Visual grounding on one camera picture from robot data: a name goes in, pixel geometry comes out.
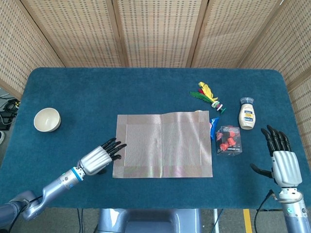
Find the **table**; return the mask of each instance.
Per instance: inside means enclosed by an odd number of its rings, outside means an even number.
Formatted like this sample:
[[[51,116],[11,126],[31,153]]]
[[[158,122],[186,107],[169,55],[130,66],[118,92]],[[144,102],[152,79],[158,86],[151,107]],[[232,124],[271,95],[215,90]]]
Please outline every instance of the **table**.
[[[163,114],[209,110],[192,97],[200,81],[208,83],[226,111],[218,128],[238,126],[240,98],[253,97],[256,124],[241,131],[243,153],[216,155],[212,143],[213,178],[114,179],[107,173],[85,180],[51,207],[74,208],[258,208],[273,180],[253,172],[249,164],[271,168],[260,128],[267,124],[285,132],[300,163],[305,201],[311,203],[311,181],[294,113],[282,76],[274,70],[208,68],[38,68],[28,79],[16,125],[0,169],[0,202],[44,186],[104,141],[115,136],[118,114]],[[52,107],[61,126],[42,133],[33,126],[36,113]],[[269,200],[263,208],[281,208]]]

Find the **red object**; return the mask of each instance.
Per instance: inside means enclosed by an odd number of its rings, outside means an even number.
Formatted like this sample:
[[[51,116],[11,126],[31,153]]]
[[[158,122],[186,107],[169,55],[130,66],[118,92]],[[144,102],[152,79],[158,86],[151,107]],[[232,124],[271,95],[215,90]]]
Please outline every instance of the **red object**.
[[[221,149],[222,151],[227,150],[228,147],[229,147],[229,144],[228,144],[228,143],[222,143],[222,144],[220,144],[220,149]]]
[[[228,138],[228,143],[229,143],[229,145],[231,145],[231,146],[234,146],[234,145],[236,144],[236,142],[233,140],[232,137]]]
[[[217,132],[216,134],[216,141],[219,141],[220,139],[222,139],[223,134],[221,132]]]
[[[199,92],[204,95],[204,92],[201,88],[199,89]]]
[[[234,137],[235,136],[235,132],[233,131],[229,131],[230,137]]]

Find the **woven panel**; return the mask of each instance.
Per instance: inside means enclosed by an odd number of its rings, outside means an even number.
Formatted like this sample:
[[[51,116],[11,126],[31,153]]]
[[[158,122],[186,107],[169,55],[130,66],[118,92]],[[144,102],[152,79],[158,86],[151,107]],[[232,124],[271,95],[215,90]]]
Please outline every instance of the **woven panel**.
[[[236,67],[277,0],[211,0],[193,67]]]
[[[290,84],[311,66],[311,1],[284,4],[242,67],[271,68]]]
[[[131,67],[185,67],[199,0],[118,0]]]
[[[104,0],[23,0],[65,65],[120,67]]]
[[[37,67],[63,66],[12,0],[0,1],[0,79],[3,87],[21,98],[30,72]]]
[[[309,166],[311,167],[311,76],[290,93],[290,98]]]

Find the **bottle label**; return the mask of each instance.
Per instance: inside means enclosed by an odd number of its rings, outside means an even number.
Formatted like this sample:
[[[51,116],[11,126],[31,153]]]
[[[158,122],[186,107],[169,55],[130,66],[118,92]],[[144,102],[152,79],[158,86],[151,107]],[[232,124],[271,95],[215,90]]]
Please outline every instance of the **bottle label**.
[[[246,121],[254,121],[254,114],[252,111],[245,110],[244,111],[244,120]]]

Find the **mayonnaise bottle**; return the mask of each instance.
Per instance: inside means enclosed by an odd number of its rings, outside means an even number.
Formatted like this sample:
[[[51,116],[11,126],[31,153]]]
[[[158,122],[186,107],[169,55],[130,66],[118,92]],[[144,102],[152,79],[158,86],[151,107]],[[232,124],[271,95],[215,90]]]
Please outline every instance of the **mayonnaise bottle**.
[[[239,114],[239,123],[240,127],[244,130],[251,130],[255,125],[256,117],[253,109],[253,102],[253,98],[241,98],[242,106]]]

